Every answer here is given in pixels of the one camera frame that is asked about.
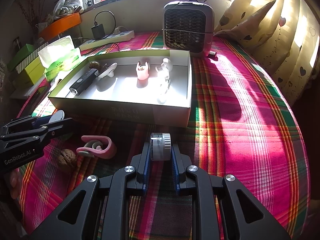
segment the orange shelf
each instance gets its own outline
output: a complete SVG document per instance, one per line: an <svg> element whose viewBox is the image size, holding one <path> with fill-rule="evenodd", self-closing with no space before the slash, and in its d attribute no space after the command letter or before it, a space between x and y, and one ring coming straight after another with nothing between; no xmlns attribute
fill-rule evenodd
<svg viewBox="0 0 320 240"><path fill-rule="evenodd" d="M69 16L63 17L54 23L46 27L42 32L39 33L38 37L44 38L45 41L49 41L54 37L58 36L60 33L78 25L81 23L81 18L79 13L74 13Z"/></svg>

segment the clear tape roll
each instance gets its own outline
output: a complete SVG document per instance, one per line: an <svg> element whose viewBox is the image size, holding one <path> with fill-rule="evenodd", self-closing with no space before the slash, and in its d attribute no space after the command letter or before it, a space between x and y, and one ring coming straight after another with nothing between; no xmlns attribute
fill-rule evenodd
<svg viewBox="0 0 320 240"><path fill-rule="evenodd" d="M151 133L150 157L153 161L168 161L171 159L170 133Z"/></svg>

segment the heater grille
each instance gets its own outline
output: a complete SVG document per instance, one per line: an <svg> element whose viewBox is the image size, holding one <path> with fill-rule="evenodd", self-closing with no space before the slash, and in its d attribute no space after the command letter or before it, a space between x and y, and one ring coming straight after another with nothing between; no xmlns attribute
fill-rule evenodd
<svg viewBox="0 0 320 240"><path fill-rule="evenodd" d="M202 11L168 9L164 13L164 29L205 32L206 17ZM200 53L204 48L204 34L182 31L164 31L165 44L170 49Z"/></svg>

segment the metal screw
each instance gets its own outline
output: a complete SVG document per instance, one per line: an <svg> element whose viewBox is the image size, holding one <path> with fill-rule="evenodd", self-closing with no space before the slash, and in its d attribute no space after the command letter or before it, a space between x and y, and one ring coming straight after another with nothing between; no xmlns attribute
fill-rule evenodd
<svg viewBox="0 0 320 240"><path fill-rule="evenodd" d="M124 171L125 172L132 172L132 171L134 171L134 167L133 166L126 166L126 167L124 167Z"/></svg>
<svg viewBox="0 0 320 240"><path fill-rule="evenodd" d="M233 175L231 175L231 174L228 174L228 175L226 176L226 179L227 179L228 181L234 181L234 180L236 179L236 177L233 176Z"/></svg>
<svg viewBox="0 0 320 240"><path fill-rule="evenodd" d="M96 180L97 180L97 176L95 175L90 175L89 177L87 177L88 182L95 182Z"/></svg>
<svg viewBox="0 0 320 240"><path fill-rule="evenodd" d="M188 167L188 170L189 170L189 171L197 171L197 170L198 170L198 167L195 166L195 165L190 165L190 166Z"/></svg>

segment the bed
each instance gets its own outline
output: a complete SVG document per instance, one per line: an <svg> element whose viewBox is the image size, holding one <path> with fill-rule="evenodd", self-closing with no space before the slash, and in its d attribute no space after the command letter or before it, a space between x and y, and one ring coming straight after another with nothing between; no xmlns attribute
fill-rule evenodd
<svg viewBox="0 0 320 240"><path fill-rule="evenodd" d="M138 33L119 44L121 50L163 49L160 33ZM110 160L78 157L72 174L57 166L57 154L74 152L83 143L72 137L53 139L44 157L25 165L20 196L23 224L31 233L81 181L91 174L113 174L141 153L151 132L170 132L180 152L210 174L236 176L297 238L310 199L308 160L301 132L275 83L235 42L215 37L217 57L193 58L192 107L187 128L112 121L72 115L84 134L106 135L118 147ZM84 51L86 55L117 51L115 45ZM46 98L33 112L56 111ZM153 164L145 197L130 201L131 239L190 239L191 198L177 197L167 162Z"/></svg>

